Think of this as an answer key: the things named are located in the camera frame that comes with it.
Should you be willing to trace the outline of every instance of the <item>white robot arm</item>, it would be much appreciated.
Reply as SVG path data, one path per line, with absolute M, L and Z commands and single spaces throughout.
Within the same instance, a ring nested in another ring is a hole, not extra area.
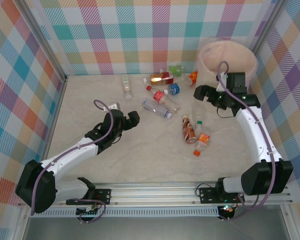
M 123 131 L 136 127 L 140 121 L 136 111 L 128 113 L 129 119 L 120 110 L 112 109 L 111 113 L 113 116 L 112 128 L 111 117 L 107 113 L 103 122 L 97 124 L 74 146 L 50 159 L 42 162 L 31 160 L 24 166 L 15 193 L 29 206 L 32 205 L 35 182 L 43 173 L 35 190 L 34 211 L 36 213 L 44 212 L 55 202 L 70 199 L 92 200 L 98 196 L 95 186 L 84 177 L 63 182 L 60 179 L 77 165 L 109 148 L 118 137 L 120 139 Z
M 243 128 L 251 151 L 253 166 L 241 176 L 219 178 L 215 185 L 217 197 L 223 202 L 226 199 L 235 198 L 238 193 L 245 193 L 247 195 L 266 194 L 270 189 L 273 172 L 275 172 L 275 178 L 271 193 L 281 193 L 293 171 L 292 164 L 290 161 L 283 161 L 282 156 L 271 141 L 262 118 L 259 100 L 255 94 L 247 93 L 247 87 L 245 86 L 246 74 L 244 72 L 228 73 L 225 75 L 225 79 L 226 86 L 223 79 L 222 84 L 221 82 L 219 84 L 223 85 L 223 89 L 227 88 L 227 91 L 218 91 L 219 89 L 217 88 L 201 85 L 195 89 L 194 97 L 201 101 L 207 97 L 208 102 L 220 109 L 231 108 L 233 116 L 236 117 Z M 236 99 L 248 106 L 257 120 Z M 265 132 L 265 137 L 268 140 L 267 143 L 259 124 Z M 274 158 L 275 171 L 273 171 L 271 155 Z

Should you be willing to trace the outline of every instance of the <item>clear plastic bottle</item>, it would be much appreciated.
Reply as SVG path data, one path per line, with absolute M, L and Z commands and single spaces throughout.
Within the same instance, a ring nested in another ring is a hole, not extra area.
M 164 104 L 164 106 L 169 109 L 170 112 L 176 113 L 180 108 L 178 104 L 172 101 L 167 95 L 165 95 L 162 91 L 156 88 L 152 88 L 151 86 L 147 86 L 146 90 L 151 93 L 153 99 L 156 100 L 159 104 Z
M 128 80 L 128 76 L 123 75 L 122 81 L 123 81 L 124 97 L 125 97 L 125 99 L 131 99 L 132 98 L 132 93 L 131 93 L 131 87 L 130 87 L 130 83 L 129 83 L 129 80 Z
M 172 113 L 169 112 L 169 110 L 166 109 L 164 106 L 159 105 L 158 103 L 151 101 L 149 99 L 144 99 L 142 102 L 142 106 L 145 109 L 148 109 L 148 110 L 154 112 L 155 114 L 159 115 L 160 117 L 162 117 L 164 119 L 165 118 L 169 119 L 172 116 Z
M 189 76 L 187 76 L 183 81 L 179 83 L 173 83 L 168 86 L 167 89 L 163 90 L 164 94 L 176 95 L 182 91 L 182 89 L 186 89 L 192 84 L 195 84 L 197 81 L 198 72 L 193 72 Z
M 203 122 L 206 123 L 206 117 L 204 119 L 205 109 L 204 109 L 203 102 L 193 98 L 191 103 L 191 108 L 192 108 L 192 118 L 195 124 L 197 124 L 198 121 L 200 121 L 201 123 Z
M 197 141 L 195 142 L 195 150 L 193 152 L 197 157 L 203 152 L 209 145 L 210 141 L 210 130 L 203 126 L 202 121 L 197 121 L 194 129 Z

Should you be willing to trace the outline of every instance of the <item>plaid wallpaper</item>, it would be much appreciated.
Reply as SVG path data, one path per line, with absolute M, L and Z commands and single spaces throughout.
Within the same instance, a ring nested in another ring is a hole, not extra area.
M 252 90 L 273 143 L 293 164 L 289 186 L 300 220 L 300 0 L 290 0 L 258 56 Z
M 276 1 L 27 0 L 64 71 L 75 75 L 153 73 L 174 64 L 192 72 L 207 38 L 252 48 Z
M 16 181 L 41 158 L 61 85 L 13 0 L 0 0 L 0 240 L 12 232 Z

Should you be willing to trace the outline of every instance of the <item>bottle cap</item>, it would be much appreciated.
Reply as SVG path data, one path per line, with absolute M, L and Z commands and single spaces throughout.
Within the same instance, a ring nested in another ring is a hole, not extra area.
M 130 92 L 126 92 L 126 93 L 124 94 L 124 97 L 125 97 L 125 99 L 131 99 L 131 98 L 132 98 L 132 95 L 131 95 Z
M 189 78 L 192 80 L 192 84 L 195 84 L 197 82 L 198 72 L 194 71 L 189 75 Z
M 193 152 L 193 154 L 196 155 L 197 157 L 200 156 L 200 152 L 199 152 L 198 150 L 195 150 L 195 151 Z

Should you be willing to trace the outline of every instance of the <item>red bottle cap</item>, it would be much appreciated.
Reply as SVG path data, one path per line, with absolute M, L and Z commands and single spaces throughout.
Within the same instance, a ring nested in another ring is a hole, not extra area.
M 195 150 L 193 154 L 196 155 L 197 157 L 200 156 L 200 152 L 198 150 Z

